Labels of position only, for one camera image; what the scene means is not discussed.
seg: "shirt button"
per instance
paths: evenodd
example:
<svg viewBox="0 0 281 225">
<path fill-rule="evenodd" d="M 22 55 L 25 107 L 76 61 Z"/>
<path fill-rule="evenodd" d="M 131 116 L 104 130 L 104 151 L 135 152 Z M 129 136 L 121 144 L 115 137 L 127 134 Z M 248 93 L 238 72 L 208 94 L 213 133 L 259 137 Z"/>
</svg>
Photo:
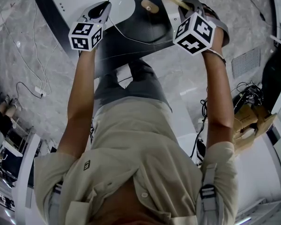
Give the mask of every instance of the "shirt button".
<svg viewBox="0 0 281 225">
<path fill-rule="evenodd" d="M 147 197 L 148 197 L 148 193 L 142 193 L 142 194 L 141 194 L 141 197 L 142 197 L 142 198 L 147 198 Z"/>
</svg>

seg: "black shorts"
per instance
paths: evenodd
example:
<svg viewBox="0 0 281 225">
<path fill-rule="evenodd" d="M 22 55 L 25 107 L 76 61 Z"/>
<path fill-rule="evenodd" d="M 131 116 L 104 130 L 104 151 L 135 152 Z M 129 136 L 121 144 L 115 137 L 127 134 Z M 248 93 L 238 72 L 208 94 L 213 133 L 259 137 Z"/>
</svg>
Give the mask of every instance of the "black shorts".
<svg viewBox="0 0 281 225">
<path fill-rule="evenodd" d="M 7 115 L 3 116 L 0 112 L 0 132 L 3 134 L 3 136 L 7 135 L 12 125 L 13 123 L 11 122 L 10 118 Z"/>
</svg>

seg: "backpack strap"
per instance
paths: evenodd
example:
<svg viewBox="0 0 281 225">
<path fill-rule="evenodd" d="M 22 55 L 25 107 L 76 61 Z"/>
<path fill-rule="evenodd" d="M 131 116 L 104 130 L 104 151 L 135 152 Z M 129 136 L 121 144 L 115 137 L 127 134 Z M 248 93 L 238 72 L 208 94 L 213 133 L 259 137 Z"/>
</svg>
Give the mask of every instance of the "backpack strap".
<svg viewBox="0 0 281 225">
<path fill-rule="evenodd" d="M 214 176 L 216 164 L 207 166 L 196 204 L 199 225 L 221 225 L 223 221 L 223 200 L 215 192 Z"/>
</svg>

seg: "bracelet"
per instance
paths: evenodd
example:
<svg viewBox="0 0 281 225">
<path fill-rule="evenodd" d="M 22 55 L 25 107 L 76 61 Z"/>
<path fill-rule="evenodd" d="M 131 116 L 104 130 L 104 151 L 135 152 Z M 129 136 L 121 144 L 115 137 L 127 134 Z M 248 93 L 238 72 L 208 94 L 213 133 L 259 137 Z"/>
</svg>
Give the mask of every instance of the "bracelet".
<svg viewBox="0 0 281 225">
<path fill-rule="evenodd" d="M 210 48 L 207 49 L 207 50 L 205 50 L 204 53 L 205 53 L 205 52 L 213 53 L 213 54 L 217 55 L 217 56 L 224 62 L 225 66 L 226 66 L 226 60 L 225 60 L 224 57 L 223 57 L 222 55 L 220 55 L 218 52 L 216 52 L 215 50 L 212 50 L 212 49 L 210 49 Z"/>
</svg>

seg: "white box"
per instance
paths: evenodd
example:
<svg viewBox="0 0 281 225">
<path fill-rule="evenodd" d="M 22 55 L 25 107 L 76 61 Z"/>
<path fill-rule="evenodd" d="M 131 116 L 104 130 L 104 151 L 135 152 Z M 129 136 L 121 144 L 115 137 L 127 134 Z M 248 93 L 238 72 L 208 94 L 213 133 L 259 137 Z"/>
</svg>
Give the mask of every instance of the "white box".
<svg viewBox="0 0 281 225">
<path fill-rule="evenodd" d="M 212 46 L 216 25 L 194 13 L 180 24 L 174 33 L 173 43 L 196 55 Z"/>
<path fill-rule="evenodd" d="M 73 50 L 92 51 L 103 38 L 104 24 L 74 22 L 69 40 Z"/>
</svg>

